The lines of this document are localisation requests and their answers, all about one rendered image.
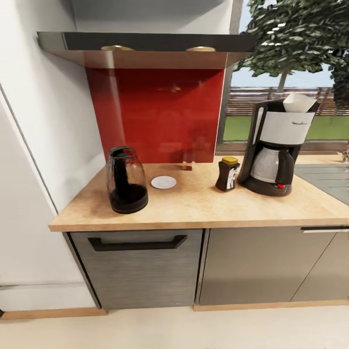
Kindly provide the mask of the saucer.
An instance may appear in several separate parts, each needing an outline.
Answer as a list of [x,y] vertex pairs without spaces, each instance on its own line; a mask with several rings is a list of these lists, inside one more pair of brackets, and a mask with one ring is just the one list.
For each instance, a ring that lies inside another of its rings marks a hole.
[[169,176],[156,177],[151,181],[151,185],[158,189],[171,188],[176,184],[176,180]]

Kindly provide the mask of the electric kettle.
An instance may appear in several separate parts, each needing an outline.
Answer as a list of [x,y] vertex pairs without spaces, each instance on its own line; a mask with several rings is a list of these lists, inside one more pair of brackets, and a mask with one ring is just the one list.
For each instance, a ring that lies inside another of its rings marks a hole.
[[106,182],[114,212],[132,214],[147,206],[145,171],[133,148],[117,146],[109,151]]

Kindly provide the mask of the paper coffee filter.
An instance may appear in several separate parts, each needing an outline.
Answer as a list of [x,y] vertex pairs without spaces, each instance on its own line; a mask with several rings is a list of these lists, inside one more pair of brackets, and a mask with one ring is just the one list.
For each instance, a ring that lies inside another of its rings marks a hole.
[[284,108],[288,112],[306,113],[315,102],[316,99],[311,99],[305,95],[293,92],[286,100],[284,100]]

